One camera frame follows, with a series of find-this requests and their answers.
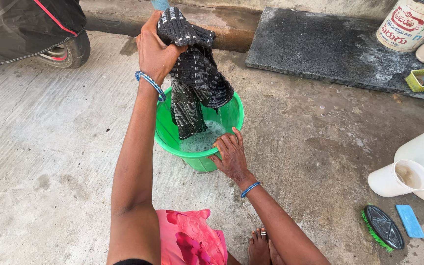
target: green bristles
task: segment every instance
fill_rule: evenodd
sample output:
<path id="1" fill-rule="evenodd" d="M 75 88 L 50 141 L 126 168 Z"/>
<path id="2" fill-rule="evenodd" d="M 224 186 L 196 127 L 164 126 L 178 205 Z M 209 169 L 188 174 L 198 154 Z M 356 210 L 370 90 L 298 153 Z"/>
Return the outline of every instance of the green bristles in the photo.
<path id="1" fill-rule="evenodd" d="M 369 224 L 368 220 L 366 219 L 366 214 L 364 213 L 364 210 L 361 211 L 361 216 L 362 216 L 362 219 L 364 219 L 364 221 L 366 222 L 366 226 L 369 229 L 369 233 L 375 239 L 375 241 L 381 247 L 385 248 L 385 250 L 387 250 L 387 252 L 392 253 L 393 248 L 389 247 L 389 245 L 387 245 L 384 241 L 382 241 L 382 239 L 374 232 L 374 229 L 372 229 L 371 225 Z"/>

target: concrete floor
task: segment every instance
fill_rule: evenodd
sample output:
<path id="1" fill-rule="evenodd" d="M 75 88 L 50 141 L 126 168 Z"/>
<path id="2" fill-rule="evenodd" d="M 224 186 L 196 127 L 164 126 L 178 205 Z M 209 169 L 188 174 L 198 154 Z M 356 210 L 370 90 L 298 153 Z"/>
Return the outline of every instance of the concrete floor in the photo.
<path id="1" fill-rule="evenodd" d="M 105 263 L 138 57 L 130 37 L 89 37 L 80 69 L 33 58 L 0 66 L 0 264 Z M 246 68 L 242 53 L 214 55 L 244 103 L 251 172 L 330 262 L 423 265 L 424 239 L 406 236 L 395 205 L 411 205 L 424 229 L 424 201 L 379 197 L 366 178 L 424 132 L 424 100 Z M 239 192 L 222 172 L 194 171 L 155 144 L 155 207 L 210 208 L 209 225 L 245 265 L 261 221 Z M 374 243 L 359 213 L 368 203 L 397 222 L 404 250 Z"/>

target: green scrub brush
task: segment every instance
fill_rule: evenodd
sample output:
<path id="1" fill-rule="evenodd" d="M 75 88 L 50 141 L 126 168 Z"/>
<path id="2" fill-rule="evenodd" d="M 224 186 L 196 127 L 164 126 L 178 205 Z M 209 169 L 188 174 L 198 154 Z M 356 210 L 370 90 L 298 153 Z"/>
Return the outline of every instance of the green scrub brush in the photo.
<path id="1" fill-rule="evenodd" d="M 379 207 L 367 205 L 361 211 L 369 233 L 375 241 L 389 253 L 405 247 L 402 234 L 394 221 Z"/>

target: yellow plastic basket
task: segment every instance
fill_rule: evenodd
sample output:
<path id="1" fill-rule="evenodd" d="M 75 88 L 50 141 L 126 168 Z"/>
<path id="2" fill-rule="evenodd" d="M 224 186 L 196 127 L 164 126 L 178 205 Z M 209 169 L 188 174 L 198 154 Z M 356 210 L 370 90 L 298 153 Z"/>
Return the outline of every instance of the yellow plastic basket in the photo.
<path id="1" fill-rule="evenodd" d="M 424 92 L 424 86 L 416 79 L 417 76 L 424 76 L 424 69 L 412 70 L 411 74 L 405 78 L 413 92 Z"/>

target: black and white knitted cloth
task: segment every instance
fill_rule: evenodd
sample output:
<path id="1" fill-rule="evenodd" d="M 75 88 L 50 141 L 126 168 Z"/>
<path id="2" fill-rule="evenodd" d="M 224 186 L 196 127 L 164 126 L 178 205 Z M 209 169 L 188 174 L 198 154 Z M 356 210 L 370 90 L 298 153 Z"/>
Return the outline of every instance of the black and white knitted cloth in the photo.
<path id="1" fill-rule="evenodd" d="M 171 7 L 158 21 L 157 33 L 167 45 L 189 45 L 170 72 L 171 116 L 184 140 L 207 129 L 201 104 L 217 110 L 232 99 L 234 90 L 212 57 L 215 32 L 190 24 Z"/>

